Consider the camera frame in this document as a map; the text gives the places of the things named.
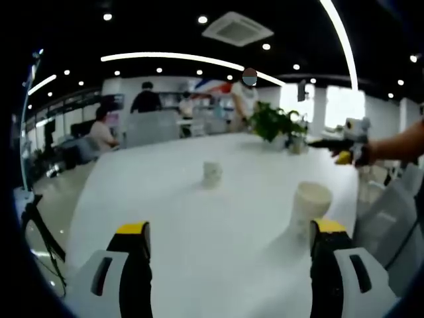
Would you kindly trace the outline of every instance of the person sitting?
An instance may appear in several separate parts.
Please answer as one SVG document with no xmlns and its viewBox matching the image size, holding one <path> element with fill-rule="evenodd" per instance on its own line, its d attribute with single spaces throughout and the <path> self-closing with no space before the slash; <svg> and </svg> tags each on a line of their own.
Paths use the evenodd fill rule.
<svg viewBox="0 0 424 318">
<path fill-rule="evenodd" d="M 139 113 L 147 113 L 149 111 L 159 111 L 162 109 L 159 94 L 152 91 L 153 84 L 150 81 L 146 81 L 141 85 L 142 91 L 135 97 L 132 106 L 131 113 L 135 111 Z"/>
<path fill-rule="evenodd" d="M 111 130 L 105 124 L 107 118 L 107 110 L 100 106 L 95 111 L 95 122 L 91 126 L 89 136 L 97 143 L 101 152 L 106 152 L 112 147 L 118 146 L 119 142 L 113 138 Z"/>
</svg>

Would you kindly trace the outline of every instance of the white table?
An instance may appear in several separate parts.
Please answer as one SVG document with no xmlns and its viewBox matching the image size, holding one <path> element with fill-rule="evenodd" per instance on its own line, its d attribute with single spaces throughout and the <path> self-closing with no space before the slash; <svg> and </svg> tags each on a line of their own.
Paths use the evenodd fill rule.
<svg viewBox="0 0 424 318">
<path fill-rule="evenodd" d="M 223 167 L 203 189 L 203 162 Z M 326 216 L 351 235 L 358 175 L 326 150 L 266 150 L 248 134 L 190 138 L 108 153 L 76 207 L 66 263 L 72 277 L 124 223 L 149 220 L 152 310 L 169 317 L 309 317 L 310 257 L 285 237 L 300 181 L 333 192 Z"/>
</svg>

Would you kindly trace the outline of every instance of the plant pot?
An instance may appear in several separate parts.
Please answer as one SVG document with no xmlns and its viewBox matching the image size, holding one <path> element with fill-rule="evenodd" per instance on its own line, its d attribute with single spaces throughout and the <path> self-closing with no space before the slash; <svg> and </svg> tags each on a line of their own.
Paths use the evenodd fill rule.
<svg viewBox="0 0 424 318">
<path fill-rule="evenodd" d="M 303 137 L 294 136 L 292 137 L 289 150 L 292 154 L 301 154 L 304 146 Z"/>
<path fill-rule="evenodd" d="M 279 134 L 273 139 L 272 142 L 264 140 L 264 148 L 273 151 L 281 151 L 286 147 L 287 139 L 287 135 Z"/>
</svg>

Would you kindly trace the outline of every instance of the white shirt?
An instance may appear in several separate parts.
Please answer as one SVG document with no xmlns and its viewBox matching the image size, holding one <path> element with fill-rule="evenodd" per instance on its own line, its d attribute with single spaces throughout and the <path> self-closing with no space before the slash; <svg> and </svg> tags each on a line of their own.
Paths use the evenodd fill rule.
<svg viewBox="0 0 424 318">
<path fill-rule="evenodd" d="M 193 100 L 192 99 L 182 99 L 180 101 L 180 111 L 185 117 L 193 116 Z"/>
<path fill-rule="evenodd" d="M 99 145 L 100 151 L 105 152 L 111 149 L 108 143 L 113 142 L 114 138 L 109 127 L 101 121 L 95 121 L 93 123 L 89 136 Z"/>
<path fill-rule="evenodd" d="M 258 91 L 255 87 L 251 89 L 245 87 L 241 82 L 237 81 L 231 88 L 231 93 L 240 97 L 244 114 L 248 117 L 253 115 L 254 106 L 259 100 Z"/>
</svg>

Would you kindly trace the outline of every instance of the black ceiling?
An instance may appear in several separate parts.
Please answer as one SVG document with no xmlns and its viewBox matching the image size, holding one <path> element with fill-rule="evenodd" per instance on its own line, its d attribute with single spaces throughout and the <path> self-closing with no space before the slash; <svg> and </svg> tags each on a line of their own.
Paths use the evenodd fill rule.
<svg viewBox="0 0 424 318">
<path fill-rule="evenodd" d="M 360 89 L 383 98 L 392 92 L 398 99 L 406 96 L 424 101 L 424 58 L 416 64 L 409 61 L 411 54 L 420 51 L 422 43 L 418 39 L 424 38 L 414 8 L 394 7 L 396 1 L 334 0 L 333 3 L 352 46 Z M 20 83 L 27 76 L 31 52 L 39 48 L 44 49 L 44 54 L 35 82 L 58 75 L 58 79 L 31 96 L 30 103 L 35 108 L 78 90 L 80 80 L 84 81 L 84 87 L 100 86 L 103 79 L 113 77 L 115 70 L 123 77 L 155 75 L 159 66 L 164 70 L 162 75 L 195 76 L 199 68 L 207 78 L 240 75 L 228 68 L 183 60 L 136 58 L 100 62 L 101 56 L 127 52 L 195 54 L 253 67 L 274 77 L 283 76 L 287 81 L 298 81 L 303 77 L 298 75 L 305 74 L 306 78 L 316 77 L 317 85 L 350 85 L 337 79 L 348 76 L 348 68 L 335 29 L 319 0 L 171 3 L 115 0 L 67 1 L 66 4 L 29 1 L 18 5 L 17 25 L 21 29 L 29 27 L 29 34 L 21 32 L 19 43 L 12 49 L 16 61 L 15 91 L 23 94 Z M 273 30 L 274 35 L 243 48 L 201 36 L 211 21 L 229 11 L 246 15 Z M 103 20 L 106 12 L 113 14 L 111 21 Z M 208 24 L 197 23 L 200 15 L 208 17 Z M 271 44 L 271 50 L 262 49 L 264 42 Z M 294 71 L 293 64 L 299 64 L 300 71 Z M 71 74 L 65 76 L 64 70 L 70 70 Z M 293 73 L 299 73 L 295 79 L 290 77 Z M 405 81 L 404 86 L 397 84 L 399 79 Z M 268 85 L 265 81 L 258 82 L 261 84 Z M 47 96 L 49 91 L 54 94 L 51 98 Z"/>
</svg>

